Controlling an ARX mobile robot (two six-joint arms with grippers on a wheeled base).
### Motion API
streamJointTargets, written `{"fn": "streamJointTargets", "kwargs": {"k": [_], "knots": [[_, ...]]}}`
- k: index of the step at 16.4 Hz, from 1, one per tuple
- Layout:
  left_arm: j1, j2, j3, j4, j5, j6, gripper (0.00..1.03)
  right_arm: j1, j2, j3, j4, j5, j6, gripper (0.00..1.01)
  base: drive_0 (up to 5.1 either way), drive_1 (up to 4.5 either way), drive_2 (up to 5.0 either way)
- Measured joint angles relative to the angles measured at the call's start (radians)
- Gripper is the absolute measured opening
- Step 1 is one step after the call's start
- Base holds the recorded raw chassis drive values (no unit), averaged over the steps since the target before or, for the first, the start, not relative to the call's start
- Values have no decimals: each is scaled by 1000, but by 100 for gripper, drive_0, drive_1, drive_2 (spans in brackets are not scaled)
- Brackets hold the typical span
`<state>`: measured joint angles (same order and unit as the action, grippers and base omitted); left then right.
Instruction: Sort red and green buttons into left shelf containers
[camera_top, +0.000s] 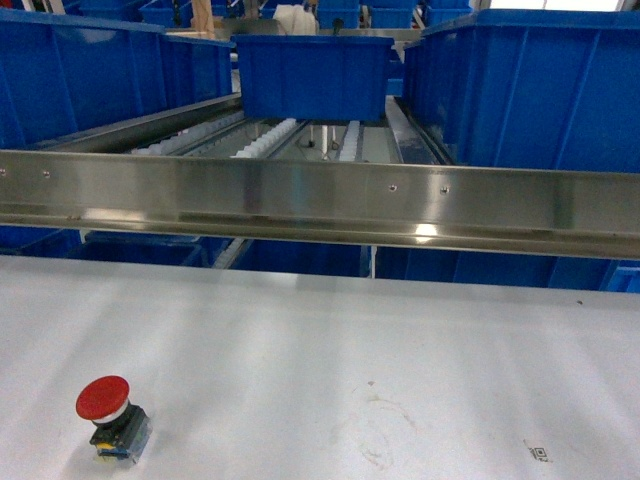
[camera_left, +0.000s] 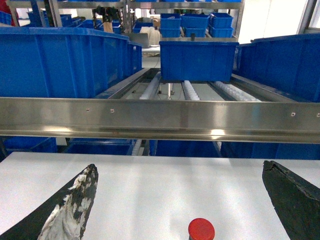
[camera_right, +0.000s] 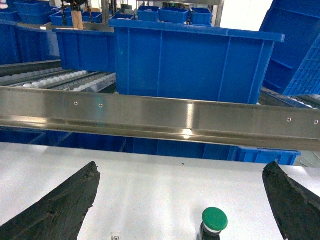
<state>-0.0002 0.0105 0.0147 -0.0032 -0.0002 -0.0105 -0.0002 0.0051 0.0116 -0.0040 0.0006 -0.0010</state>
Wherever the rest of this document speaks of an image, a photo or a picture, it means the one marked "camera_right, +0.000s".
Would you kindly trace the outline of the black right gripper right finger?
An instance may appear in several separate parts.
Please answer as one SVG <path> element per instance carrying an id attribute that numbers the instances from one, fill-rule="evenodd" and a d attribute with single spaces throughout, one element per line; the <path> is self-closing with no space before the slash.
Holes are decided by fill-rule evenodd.
<path id="1" fill-rule="evenodd" d="M 320 238 L 320 197 L 289 177 L 276 161 L 262 180 L 273 217 L 284 240 Z"/>

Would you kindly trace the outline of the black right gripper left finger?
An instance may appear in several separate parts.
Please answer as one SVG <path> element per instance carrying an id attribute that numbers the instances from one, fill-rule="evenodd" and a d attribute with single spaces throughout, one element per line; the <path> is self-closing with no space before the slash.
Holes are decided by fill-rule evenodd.
<path id="1" fill-rule="evenodd" d="M 76 240 L 97 196 L 101 174 L 90 162 L 0 227 L 2 240 Z"/>

